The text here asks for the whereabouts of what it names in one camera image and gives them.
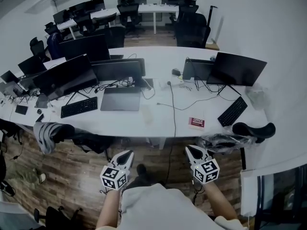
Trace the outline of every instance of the office desk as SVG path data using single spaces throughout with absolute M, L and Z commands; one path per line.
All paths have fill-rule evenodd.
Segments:
M 132 54 L 137 54 L 137 58 L 144 58 L 146 69 L 145 78 L 152 78 L 154 80 L 155 96 L 150 100 L 146 100 L 141 94 L 140 110 L 138 112 L 101 112 L 100 105 L 104 92 L 99 91 L 95 94 L 92 91 L 89 96 L 98 97 L 98 110 L 61 119 L 59 116 L 60 108 L 69 100 L 69 98 L 64 99 L 62 97 L 60 98 L 61 101 L 51 102 L 58 110 L 58 113 L 53 113 L 50 108 L 42 109 L 45 115 L 44 122 L 70 124 L 74 127 L 105 136 L 161 138 L 161 147 L 163 147 L 165 139 L 174 136 L 173 108 L 157 105 L 157 103 L 172 105 L 171 90 L 166 84 L 167 81 L 171 81 L 176 108 L 183 109 L 197 100 L 214 97 L 207 101 L 197 102 L 187 110 L 175 110 L 176 137 L 197 137 L 203 134 L 215 134 L 223 131 L 217 117 L 232 102 L 224 100 L 221 97 L 216 97 L 216 93 L 209 93 L 205 87 L 201 87 L 200 91 L 197 91 L 193 83 L 185 83 L 186 86 L 191 88 L 191 91 L 186 88 L 180 88 L 176 85 L 179 81 L 178 78 L 171 74 L 173 68 L 178 68 L 180 71 L 183 71 L 186 57 L 209 59 L 211 56 L 216 56 L 217 51 L 185 47 L 150 46 L 115 48 L 110 50 L 110 54 L 124 55 L 124 58 L 128 58 Z M 44 64 L 48 69 L 52 65 L 64 61 L 65 59 L 61 58 Z M 211 88 L 212 90 L 217 90 L 217 86 L 211 86 Z M 264 111 L 254 110 L 249 98 L 244 93 L 245 87 L 235 86 L 234 88 L 242 94 L 242 98 L 248 104 L 248 108 L 239 117 L 237 122 L 244 122 L 253 127 L 266 125 L 268 121 Z M 144 94 L 148 98 L 152 96 L 153 90 L 144 90 Z M 229 87 L 226 87 L 222 91 L 221 96 L 228 100 L 236 100 L 239 97 Z M 84 96 L 77 94 L 71 103 L 84 99 Z M 37 108 L 34 108 L 35 102 L 36 98 L 29 101 L 28 104 L 22 103 L 22 105 L 29 107 L 26 115 L 15 113 L 15 106 L 6 102 L 3 107 L 0 107 L 0 118 L 21 125 L 33 126 L 39 117 L 36 113 Z M 197 130 L 190 128 L 188 126 L 189 117 L 204 119 L 205 129 Z
M 179 12 L 179 6 L 174 5 L 162 5 L 162 4 L 140 4 L 139 6 L 139 13 L 153 13 L 153 33 L 156 34 L 156 13 L 178 13 Z M 116 13 L 117 15 L 120 15 L 117 8 L 107 9 L 107 10 L 101 10 L 94 13 L 91 13 L 91 18 L 103 18 L 109 15 L 112 15 Z M 71 31 L 71 35 L 73 39 L 76 39 L 73 31 L 72 26 L 77 25 L 77 23 L 70 19 L 69 21 L 66 21 L 62 24 L 58 24 L 58 29 L 63 30 L 66 28 L 69 28 Z

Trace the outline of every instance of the foot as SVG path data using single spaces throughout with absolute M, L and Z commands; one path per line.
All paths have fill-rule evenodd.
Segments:
M 144 164 L 140 163 L 137 167 L 136 167 L 136 171 L 138 173 L 138 176 L 140 175 L 145 175 L 147 173 L 146 167 Z
M 39 178 L 39 183 L 42 184 L 46 180 L 46 174 L 44 173 L 40 174 L 38 178 Z

